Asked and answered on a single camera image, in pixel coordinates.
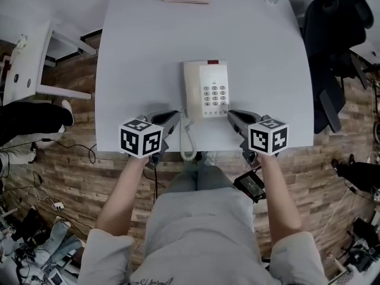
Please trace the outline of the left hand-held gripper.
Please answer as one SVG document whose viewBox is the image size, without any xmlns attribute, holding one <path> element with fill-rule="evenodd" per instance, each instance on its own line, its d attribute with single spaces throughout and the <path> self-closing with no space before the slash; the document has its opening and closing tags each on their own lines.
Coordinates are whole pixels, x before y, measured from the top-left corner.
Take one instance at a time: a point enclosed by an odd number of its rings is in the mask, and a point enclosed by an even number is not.
<svg viewBox="0 0 380 285">
<path fill-rule="evenodd" d="M 166 138 L 171 135 L 181 114 L 177 110 L 128 119 L 119 125 L 119 152 L 138 159 L 149 158 L 145 165 L 153 170 L 169 149 Z"/>
</svg>

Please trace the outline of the small white screen device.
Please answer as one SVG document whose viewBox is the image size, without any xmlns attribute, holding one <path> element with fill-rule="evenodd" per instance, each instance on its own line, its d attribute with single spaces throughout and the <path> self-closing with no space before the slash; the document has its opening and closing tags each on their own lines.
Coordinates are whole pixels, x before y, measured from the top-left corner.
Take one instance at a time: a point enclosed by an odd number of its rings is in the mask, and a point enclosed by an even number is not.
<svg viewBox="0 0 380 285">
<path fill-rule="evenodd" d="M 47 279 L 51 285 L 67 285 L 58 270 L 51 271 Z"/>
</svg>

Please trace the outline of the grey work table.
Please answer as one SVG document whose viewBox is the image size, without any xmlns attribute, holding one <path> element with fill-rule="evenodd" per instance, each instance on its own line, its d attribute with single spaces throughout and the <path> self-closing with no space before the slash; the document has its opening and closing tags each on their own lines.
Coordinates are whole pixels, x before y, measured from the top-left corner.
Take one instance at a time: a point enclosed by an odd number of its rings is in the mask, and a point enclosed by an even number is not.
<svg viewBox="0 0 380 285">
<path fill-rule="evenodd" d="M 97 61 L 97 148 L 118 151 L 130 118 L 185 107 L 185 61 L 226 61 L 230 107 L 289 124 L 289 146 L 311 146 L 311 76 L 289 0 L 110 0 Z"/>
</svg>

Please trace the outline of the black hip-worn device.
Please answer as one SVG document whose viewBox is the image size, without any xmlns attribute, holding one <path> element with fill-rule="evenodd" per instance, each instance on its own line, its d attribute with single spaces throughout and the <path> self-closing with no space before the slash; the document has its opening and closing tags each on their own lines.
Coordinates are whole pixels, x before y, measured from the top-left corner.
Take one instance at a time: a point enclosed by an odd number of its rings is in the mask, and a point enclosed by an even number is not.
<svg viewBox="0 0 380 285">
<path fill-rule="evenodd" d="M 256 204 L 259 200 L 266 199 L 264 183 L 253 170 L 236 178 L 233 186 L 246 194 Z"/>
</svg>

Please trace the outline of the black office chair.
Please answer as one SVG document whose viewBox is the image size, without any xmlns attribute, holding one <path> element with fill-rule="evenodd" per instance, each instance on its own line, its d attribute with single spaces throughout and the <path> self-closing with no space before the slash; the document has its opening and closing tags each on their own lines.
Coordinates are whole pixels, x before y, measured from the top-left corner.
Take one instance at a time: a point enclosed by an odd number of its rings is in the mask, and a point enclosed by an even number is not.
<svg viewBox="0 0 380 285">
<path fill-rule="evenodd" d="M 315 134 L 326 127 L 341 129 L 338 114 L 346 103 L 345 78 L 357 77 L 363 88 L 368 87 L 350 49 L 365 42 L 373 21 L 366 0 L 313 0 L 307 7 L 302 37 L 311 73 Z"/>
</svg>

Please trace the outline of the small white side table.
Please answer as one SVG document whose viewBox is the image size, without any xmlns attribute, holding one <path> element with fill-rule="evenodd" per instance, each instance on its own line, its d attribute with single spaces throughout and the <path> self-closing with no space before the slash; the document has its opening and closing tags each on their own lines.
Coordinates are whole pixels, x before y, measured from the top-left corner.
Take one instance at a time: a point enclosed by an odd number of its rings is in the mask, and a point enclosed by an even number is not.
<svg viewBox="0 0 380 285">
<path fill-rule="evenodd" d="M 27 45 L 18 51 L 12 51 L 6 75 L 3 105 L 24 100 L 35 94 L 69 97 L 74 99 L 90 100 L 91 94 L 65 88 L 52 87 L 42 84 L 42 73 L 51 39 L 67 42 L 83 50 L 91 56 L 97 50 L 80 39 L 69 36 L 60 31 L 51 21 L 36 26 L 26 34 Z"/>
</svg>

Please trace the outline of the light blue jeans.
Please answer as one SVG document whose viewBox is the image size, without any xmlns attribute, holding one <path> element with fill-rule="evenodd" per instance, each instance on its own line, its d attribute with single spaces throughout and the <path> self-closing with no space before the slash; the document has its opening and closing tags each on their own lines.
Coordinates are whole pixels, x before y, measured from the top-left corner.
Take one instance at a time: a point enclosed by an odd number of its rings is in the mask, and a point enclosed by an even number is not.
<svg viewBox="0 0 380 285">
<path fill-rule="evenodd" d="M 68 253 L 83 247 L 82 241 L 76 236 L 67 237 L 71 223 L 58 220 L 52 227 L 49 239 L 43 244 L 48 256 L 43 265 L 46 267 L 62 260 Z"/>
</svg>

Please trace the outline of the black equipment pile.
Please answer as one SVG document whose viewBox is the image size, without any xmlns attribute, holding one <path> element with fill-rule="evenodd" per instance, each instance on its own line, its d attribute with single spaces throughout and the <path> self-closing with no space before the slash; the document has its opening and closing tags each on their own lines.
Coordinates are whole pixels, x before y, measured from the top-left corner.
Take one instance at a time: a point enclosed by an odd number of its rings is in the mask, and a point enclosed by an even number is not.
<svg viewBox="0 0 380 285">
<path fill-rule="evenodd" d="M 351 236 L 353 241 L 348 248 L 349 257 L 345 264 L 353 265 L 360 273 L 365 272 L 380 260 L 380 226 L 357 218 Z"/>
</svg>

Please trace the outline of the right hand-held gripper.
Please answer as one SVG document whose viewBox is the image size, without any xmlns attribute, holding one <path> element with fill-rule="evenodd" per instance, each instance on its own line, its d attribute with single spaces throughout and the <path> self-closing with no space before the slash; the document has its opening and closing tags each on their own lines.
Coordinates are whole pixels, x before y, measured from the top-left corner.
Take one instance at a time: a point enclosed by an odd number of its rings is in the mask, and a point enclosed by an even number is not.
<svg viewBox="0 0 380 285">
<path fill-rule="evenodd" d="M 251 169 L 260 166 L 258 154 L 277 156 L 279 152 L 288 148 L 287 123 L 273 118 L 262 120 L 259 114 L 246 110 L 229 110 L 227 120 L 234 131 L 243 137 L 240 147 Z"/>
</svg>

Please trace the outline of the person's grey shirt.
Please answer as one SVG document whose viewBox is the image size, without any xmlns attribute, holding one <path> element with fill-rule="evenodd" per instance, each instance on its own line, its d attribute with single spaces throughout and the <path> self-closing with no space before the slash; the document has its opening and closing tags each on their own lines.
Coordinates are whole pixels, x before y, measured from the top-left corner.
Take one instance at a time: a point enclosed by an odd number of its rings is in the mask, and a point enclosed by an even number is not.
<svg viewBox="0 0 380 285">
<path fill-rule="evenodd" d="M 253 232 L 253 203 L 222 188 L 161 195 L 145 234 L 145 255 L 132 271 L 129 236 L 92 230 L 78 285 L 327 285 L 308 232 L 290 235 L 264 268 Z"/>
</svg>

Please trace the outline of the person's left forearm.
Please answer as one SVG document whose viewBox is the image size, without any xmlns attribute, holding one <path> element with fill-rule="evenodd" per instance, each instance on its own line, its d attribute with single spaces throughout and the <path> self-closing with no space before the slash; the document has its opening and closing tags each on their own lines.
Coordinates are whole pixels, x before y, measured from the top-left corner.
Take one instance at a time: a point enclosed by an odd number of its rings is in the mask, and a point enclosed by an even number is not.
<svg viewBox="0 0 380 285">
<path fill-rule="evenodd" d="M 137 188 L 148 161 L 148 157 L 129 158 L 98 216 L 95 228 L 114 236 L 128 234 Z"/>
</svg>

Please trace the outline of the person's legs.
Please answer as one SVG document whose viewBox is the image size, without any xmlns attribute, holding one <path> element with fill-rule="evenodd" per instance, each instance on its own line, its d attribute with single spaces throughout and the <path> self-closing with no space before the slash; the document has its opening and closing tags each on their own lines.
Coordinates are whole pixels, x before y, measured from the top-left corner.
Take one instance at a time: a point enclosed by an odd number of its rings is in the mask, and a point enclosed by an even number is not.
<svg viewBox="0 0 380 285">
<path fill-rule="evenodd" d="M 216 153 L 212 151 L 197 153 L 195 161 L 186 163 L 184 170 L 168 184 L 163 193 L 234 189 L 232 181 L 215 165 L 215 156 Z"/>
</svg>

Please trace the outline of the person's right forearm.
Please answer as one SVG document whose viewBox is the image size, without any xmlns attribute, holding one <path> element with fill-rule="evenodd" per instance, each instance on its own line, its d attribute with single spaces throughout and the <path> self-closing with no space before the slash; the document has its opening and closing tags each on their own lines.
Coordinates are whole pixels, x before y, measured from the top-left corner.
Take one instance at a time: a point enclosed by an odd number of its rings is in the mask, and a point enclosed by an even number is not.
<svg viewBox="0 0 380 285">
<path fill-rule="evenodd" d="M 274 156 L 260 154 L 265 193 L 267 195 L 268 221 L 272 244 L 302 231 L 299 211 L 293 201 L 279 163 Z"/>
</svg>

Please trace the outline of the white corded desk telephone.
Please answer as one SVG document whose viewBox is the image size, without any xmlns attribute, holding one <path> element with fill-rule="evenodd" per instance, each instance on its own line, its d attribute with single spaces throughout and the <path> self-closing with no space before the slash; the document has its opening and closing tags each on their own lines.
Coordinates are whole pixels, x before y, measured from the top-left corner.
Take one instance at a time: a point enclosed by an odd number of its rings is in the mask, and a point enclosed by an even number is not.
<svg viewBox="0 0 380 285">
<path fill-rule="evenodd" d="M 212 148 L 230 107 L 227 62 L 183 63 L 186 106 L 180 112 L 180 154 L 185 162 Z"/>
</svg>

